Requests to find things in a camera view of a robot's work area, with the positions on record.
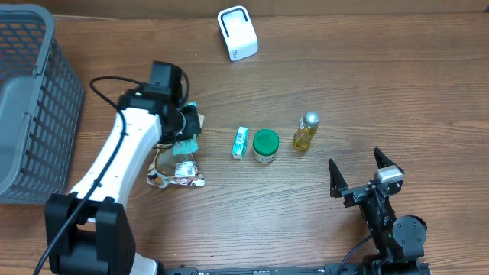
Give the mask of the green lid jar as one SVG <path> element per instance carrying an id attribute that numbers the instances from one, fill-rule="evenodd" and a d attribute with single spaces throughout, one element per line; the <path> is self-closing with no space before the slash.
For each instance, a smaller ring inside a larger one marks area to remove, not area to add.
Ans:
<path id="1" fill-rule="evenodd" d="M 280 139 L 271 129 L 259 130 L 253 138 L 253 156 L 260 163 L 270 163 L 277 155 Z"/>

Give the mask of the yellow bottle silver cap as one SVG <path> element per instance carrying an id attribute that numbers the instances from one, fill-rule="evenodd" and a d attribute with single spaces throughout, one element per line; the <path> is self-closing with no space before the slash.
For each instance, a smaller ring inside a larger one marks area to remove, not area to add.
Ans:
<path id="1" fill-rule="evenodd" d="M 319 114 L 309 111 L 302 115 L 299 127 L 293 136 L 293 145 L 299 151 L 307 151 L 319 127 Z"/>

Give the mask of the teal tissue pack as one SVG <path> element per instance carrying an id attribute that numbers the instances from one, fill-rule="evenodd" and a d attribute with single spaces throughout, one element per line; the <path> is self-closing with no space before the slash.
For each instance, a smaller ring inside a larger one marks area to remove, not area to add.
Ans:
<path id="1" fill-rule="evenodd" d="M 199 150 L 197 141 L 197 134 L 194 134 L 190 139 L 184 141 L 177 141 L 172 147 L 172 153 L 174 156 L 180 154 L 193 154 Z"/>

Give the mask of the snack packet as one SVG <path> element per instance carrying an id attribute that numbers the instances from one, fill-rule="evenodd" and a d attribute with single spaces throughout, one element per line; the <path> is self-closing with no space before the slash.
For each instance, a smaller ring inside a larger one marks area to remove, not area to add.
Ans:
<path id="1" fill-rule="evenodd" d="M 205 177 L 193 154 L 173 155 L 173 150 L 156 145 L 156 155 L 147 169 L 147 183 L 164 189 L 168 186 L 203 187 Z"/>

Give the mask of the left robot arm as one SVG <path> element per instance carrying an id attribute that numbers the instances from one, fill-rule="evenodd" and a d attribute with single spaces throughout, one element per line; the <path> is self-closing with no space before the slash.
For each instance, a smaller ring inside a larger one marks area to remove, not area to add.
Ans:
<path id="1" fill-rule="evenodd" d="M 47 200 L 47 249 L 35 273 L 44 264 L 54 274 L 165 272 L 160 261 L 137 252 L 125 208 L 151 149 L 194 138 L 201 126 L 186 102 L 188 76 L 177 65 L 155 61 L 148 82 L 134 85 L 111 104 L 114 126 L 86 175 L 69 194 Z"/>

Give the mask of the small kleenex tissue pack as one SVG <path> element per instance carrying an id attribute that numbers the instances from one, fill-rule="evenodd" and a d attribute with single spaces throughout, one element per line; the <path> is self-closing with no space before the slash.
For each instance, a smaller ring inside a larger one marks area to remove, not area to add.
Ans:
<path id="1" fill-rule="evenodd" d="M 235 141 L 232 148 L 232 157 L 238 160 L 245 158 L 248 148 L 248 128 L 239 127 L 235 135 Z"/>

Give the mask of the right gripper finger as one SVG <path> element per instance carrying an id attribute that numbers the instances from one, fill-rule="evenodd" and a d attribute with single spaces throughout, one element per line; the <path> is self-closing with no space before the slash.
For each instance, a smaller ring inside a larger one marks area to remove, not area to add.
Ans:
<path id="1" fill-rule="evenodd" d="M 374 157 L 378 169 L 395 165 L 395 163 L 388 157 L 386 157 L 385 154 L 378 147 L 374 148 Z"/>
<path id="2" fill-rule="evenodd" d="M 329 159 L 329 174 L 330 174 L 330 196 L 332 198 L 342 197 L 342 192 L 348 189 L 344 177 L 333 159 Z"/>

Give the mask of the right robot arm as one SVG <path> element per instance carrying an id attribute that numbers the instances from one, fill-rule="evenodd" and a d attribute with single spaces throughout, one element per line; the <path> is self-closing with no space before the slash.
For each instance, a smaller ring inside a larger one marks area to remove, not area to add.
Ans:
<path id="1" fill-rule="evenodd" d="M 344 207 L 358 206 L 369 235 L 356 244 L 340 264 L 327 264 L 327 274 L 430 274 L 428 264 L 421 264 L 426 241 L 426 223 L 418 216 L 396 217 L 390 197 L 397 194 L 405 171 L 374 148 L 377 170 L 363 186 L 349 188 L 334 160 L 329 160 L 330 196 L 343 198 Z M 372 240 L 376 254 L 363 257 L 359 264 L 347 264 L 350 257 Z"/>

